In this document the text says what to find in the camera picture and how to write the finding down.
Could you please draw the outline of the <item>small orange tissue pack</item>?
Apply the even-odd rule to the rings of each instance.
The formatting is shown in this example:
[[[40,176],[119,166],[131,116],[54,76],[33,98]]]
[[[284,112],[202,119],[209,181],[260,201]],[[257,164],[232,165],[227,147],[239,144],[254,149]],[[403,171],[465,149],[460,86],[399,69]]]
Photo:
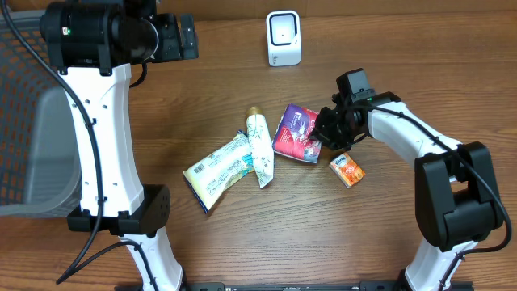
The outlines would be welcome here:
[[[365,176],[365,172],[347,153],[336,156],[329,167],[347,188],[351,188]]]

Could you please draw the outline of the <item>red purple pad package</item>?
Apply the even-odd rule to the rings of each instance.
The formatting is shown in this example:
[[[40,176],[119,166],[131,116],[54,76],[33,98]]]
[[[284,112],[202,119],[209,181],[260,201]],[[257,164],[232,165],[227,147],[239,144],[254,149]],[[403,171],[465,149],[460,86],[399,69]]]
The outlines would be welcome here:
[[[272,142],[277,154],[302,162],[317,163],[322,144],[311,140],[318,113],[290,103],[281,117]]]

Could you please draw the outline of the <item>white tube with gold cap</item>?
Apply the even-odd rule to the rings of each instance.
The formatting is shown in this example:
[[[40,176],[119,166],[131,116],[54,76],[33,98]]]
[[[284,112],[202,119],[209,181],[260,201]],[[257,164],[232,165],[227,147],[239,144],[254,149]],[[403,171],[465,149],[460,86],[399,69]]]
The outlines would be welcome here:
[[[246,111],[246,128],[259,187],[265,188],[274,178],[275,161],[269,128],[261,108],[251,107]]]

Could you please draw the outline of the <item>yellow white snack bag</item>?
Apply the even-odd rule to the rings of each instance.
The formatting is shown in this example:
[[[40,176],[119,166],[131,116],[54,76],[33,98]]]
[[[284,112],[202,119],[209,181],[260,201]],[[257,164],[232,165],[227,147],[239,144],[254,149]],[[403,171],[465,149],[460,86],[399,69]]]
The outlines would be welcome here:
[[[209,213],[223,192],[254,171],[248,136],[237,131],[232,141],[183,172],[187,185]]]

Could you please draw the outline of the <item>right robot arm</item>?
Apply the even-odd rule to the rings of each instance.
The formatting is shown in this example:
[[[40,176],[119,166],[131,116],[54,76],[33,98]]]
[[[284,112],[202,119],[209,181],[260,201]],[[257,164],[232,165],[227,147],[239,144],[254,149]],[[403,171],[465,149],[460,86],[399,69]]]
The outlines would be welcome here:
[[[333,109],[321,109],[310,133],[331,150],[371,137],[414,169],[415,217],[422,242],[413,261],[383,290],[470,290],[451,278],[466,255],[505,248],[511,219],[498,191],[492,158],[479,141],[464,144],[413,114],[392,92],[378,93],[364,70],[336,80]]]

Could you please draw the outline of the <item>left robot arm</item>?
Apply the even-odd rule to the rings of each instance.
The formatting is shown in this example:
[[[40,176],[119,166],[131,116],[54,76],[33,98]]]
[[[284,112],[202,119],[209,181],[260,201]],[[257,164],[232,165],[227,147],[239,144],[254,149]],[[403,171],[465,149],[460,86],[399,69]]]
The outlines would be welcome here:
[[[52,2],[40,34],[78,145],[81,200],[67,217],[69,229],[117,236],[141,274],[141,289],[187,289],[166,233],[170,191],[137,174],[128,94],[134,65],[198,57],[192,15],[160,14],[153,1]]]

